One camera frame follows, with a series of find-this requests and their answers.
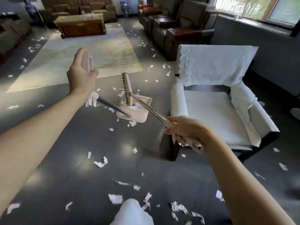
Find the window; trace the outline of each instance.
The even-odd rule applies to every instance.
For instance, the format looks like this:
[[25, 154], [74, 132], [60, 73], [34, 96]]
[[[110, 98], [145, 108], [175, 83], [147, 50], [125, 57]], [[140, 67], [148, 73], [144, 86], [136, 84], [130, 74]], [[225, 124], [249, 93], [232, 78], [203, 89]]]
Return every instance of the window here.
[[300, 0], [214, 0], [216, 8], [260, 21], [295, 25], [300, 19]]

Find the person's left hand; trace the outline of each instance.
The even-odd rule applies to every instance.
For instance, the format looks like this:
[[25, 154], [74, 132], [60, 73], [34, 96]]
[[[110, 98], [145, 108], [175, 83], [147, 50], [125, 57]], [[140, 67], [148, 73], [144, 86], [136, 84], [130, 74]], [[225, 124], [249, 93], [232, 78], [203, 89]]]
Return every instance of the person's left hand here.
[[98, 70], [94, 69], [87, 72], [81, 67], [81, 61], [85, 52], [88, 52], [85, 48], [80, 48], [77, 51], [73, 64], [67, 72], [67, 76], [69, 79], [70, 94], [83, 96], [84, 99], [88, 100], [90, 94], [96, 89]]

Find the wooden furniture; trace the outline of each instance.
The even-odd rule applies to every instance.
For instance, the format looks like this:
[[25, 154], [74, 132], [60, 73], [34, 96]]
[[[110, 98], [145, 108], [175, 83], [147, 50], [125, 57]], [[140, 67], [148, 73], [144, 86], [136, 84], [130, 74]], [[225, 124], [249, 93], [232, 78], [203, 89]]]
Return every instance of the wooden furniture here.
[[62, 33], [62, 38], [106, 34], [102, 13], [60, 16], [54, 23]]

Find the white armchair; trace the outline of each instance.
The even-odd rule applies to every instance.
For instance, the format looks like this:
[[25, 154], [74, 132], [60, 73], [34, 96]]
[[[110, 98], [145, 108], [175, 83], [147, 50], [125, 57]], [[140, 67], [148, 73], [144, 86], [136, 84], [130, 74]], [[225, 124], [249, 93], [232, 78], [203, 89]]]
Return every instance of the white armchair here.
[[[214, 129], [244, 162], [279, 136], [279, 129], [242, 82], [257, 47], [180, 45], [171, 115], [198, 119]], [[173, 138], [171, 159], [179, 145]]]

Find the white handle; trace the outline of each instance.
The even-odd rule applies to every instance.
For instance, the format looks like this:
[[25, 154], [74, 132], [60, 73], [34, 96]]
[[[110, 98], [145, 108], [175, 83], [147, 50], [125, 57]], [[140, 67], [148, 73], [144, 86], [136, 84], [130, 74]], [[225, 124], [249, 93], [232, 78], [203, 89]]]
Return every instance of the white handle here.
[[[167, 128], [171, 128], [175, 125], [175, 123], [171, 122], [169, 119], [166, 119], [163, 124]], [[202, 151], [204, 151], [204, 147], [201, 146], [202, 143], [199, 140], [189, 137], [184, 137], [183, 139], [195, 152], [200, 154]]]

